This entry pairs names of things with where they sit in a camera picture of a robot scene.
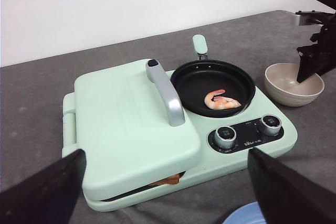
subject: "pan handle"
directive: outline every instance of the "pan handle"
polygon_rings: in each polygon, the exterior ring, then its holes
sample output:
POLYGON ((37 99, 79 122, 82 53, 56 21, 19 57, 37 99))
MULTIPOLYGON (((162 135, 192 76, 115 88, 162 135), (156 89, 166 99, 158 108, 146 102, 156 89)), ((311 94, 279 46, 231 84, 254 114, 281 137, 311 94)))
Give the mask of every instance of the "pan handle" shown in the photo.
POLYGON ((197 53, 199 60, 208 60, 208 47, 206 45, 205 37, 201 34, 193 36, 193 44, 195 52, 197 53))
POLYGON ((169 124, 173 127, 184 124, 185 118, 180 97, 161 64, 157 60, 149 60, 146 63, 146 74, 160 93, 166 107, 169 124))

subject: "white wall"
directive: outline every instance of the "white wall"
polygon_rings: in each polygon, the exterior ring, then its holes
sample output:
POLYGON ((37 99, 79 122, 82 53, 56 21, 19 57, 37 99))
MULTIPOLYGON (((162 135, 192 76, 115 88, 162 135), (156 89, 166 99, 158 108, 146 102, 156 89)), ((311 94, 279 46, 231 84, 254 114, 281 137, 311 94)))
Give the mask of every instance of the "white wall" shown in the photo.
POLYGON ((1 66, 276 9, 332 11, 315 0, 1 1, 1 66))

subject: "silver handle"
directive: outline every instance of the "silver handle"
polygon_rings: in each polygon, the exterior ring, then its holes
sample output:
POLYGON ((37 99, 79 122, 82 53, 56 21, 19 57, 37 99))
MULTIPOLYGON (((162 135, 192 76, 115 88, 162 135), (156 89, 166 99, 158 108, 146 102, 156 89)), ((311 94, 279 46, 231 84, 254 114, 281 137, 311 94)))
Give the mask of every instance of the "silver handle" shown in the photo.
POLYGON ((160 63, 157 60, 149 60, 146 63, 146 74, 160 93, 166 107, 169 124, 173 127, 184 124, 185 118, 180 97, 160 63))

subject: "sandwich maker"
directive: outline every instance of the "sandwich maker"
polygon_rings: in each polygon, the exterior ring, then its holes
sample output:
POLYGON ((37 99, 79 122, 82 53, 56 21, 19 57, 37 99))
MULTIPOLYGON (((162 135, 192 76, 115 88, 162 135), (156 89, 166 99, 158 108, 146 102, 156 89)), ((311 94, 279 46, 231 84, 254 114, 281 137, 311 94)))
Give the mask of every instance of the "sandwich maker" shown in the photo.
POLYGON ((290 120, 256 87, 226 118, 182 107, 174 71, 143 59, 80 76, 63 100, 62 157, 85 151, 82 188, 96 211, 113 211, 247 167, 257 146, 272 157, 297 140, 290 120), (175 185, 150 185, 180 174, 175 185))

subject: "frying pan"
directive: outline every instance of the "frying pan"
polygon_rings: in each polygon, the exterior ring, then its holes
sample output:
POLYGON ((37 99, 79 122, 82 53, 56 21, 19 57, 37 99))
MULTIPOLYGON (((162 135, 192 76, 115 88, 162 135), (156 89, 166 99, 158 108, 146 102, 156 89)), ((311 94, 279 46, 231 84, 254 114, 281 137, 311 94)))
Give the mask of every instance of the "frying pan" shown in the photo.
POLYGON ((243 69, 219 60, 209 60, 204 36, 193 37, 195 51, 199 60, 188 62, 178 67, 171 76, 183 107, 211 118, 225 118, 239 113, 249 106, 255 95, 253 79, 243 69), (212 110, 205 103, 205 96, 214 90, 225 89, 224 97, 237 100, 241 106, 212 110))

